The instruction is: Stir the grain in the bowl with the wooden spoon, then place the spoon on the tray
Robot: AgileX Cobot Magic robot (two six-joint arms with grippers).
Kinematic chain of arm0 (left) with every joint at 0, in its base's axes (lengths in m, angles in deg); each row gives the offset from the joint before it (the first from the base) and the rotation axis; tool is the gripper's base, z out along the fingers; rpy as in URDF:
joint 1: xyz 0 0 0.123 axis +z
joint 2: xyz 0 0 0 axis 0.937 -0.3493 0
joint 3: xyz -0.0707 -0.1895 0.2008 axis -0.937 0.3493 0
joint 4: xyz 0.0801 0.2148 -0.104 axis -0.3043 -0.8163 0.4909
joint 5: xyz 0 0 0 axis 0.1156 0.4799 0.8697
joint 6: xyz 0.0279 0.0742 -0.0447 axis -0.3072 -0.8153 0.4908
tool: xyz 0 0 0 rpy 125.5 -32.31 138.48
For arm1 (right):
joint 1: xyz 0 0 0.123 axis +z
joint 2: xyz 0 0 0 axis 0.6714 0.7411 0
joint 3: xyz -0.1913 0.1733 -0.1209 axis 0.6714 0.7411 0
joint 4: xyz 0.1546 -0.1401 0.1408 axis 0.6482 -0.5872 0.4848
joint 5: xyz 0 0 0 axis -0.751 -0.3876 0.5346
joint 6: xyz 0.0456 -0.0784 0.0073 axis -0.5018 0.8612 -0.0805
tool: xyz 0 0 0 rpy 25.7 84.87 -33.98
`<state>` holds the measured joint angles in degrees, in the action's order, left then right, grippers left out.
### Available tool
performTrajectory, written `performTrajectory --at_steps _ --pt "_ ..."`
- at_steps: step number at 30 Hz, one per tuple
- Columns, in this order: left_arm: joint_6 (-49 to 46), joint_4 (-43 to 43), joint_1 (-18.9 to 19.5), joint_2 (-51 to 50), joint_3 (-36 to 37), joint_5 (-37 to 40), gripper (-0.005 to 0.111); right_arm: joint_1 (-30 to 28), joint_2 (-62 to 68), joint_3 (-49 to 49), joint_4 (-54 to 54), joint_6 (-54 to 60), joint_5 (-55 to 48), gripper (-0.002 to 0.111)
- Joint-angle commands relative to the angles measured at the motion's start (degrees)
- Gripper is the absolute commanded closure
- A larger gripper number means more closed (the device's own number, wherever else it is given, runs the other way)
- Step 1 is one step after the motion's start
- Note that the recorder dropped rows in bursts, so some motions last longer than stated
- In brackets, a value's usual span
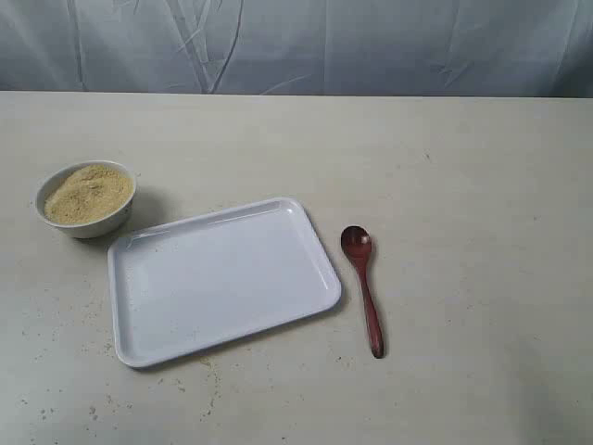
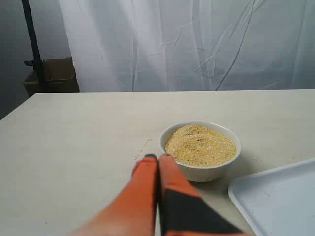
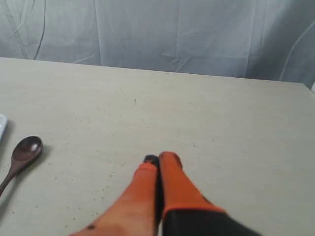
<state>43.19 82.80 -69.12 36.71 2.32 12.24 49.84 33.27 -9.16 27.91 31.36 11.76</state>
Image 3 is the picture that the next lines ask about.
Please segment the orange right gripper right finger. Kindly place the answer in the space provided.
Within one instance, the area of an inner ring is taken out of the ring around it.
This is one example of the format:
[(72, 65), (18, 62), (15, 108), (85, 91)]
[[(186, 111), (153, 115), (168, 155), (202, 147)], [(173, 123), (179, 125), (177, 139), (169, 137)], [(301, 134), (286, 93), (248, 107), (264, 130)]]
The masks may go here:
[(159, 164), (164, 193), (164, 236), (258, 235), (208, 201), (185, 174), (177, 154), (162, 152)]

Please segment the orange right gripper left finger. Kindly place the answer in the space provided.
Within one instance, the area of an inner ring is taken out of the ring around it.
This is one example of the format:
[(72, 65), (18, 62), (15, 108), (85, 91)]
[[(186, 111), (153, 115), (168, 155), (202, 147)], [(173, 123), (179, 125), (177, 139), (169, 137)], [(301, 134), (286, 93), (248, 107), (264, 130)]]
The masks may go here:
[(74, 236), (156, 236), (159, 225), (159, 160), (145, 156), (122, 195)]

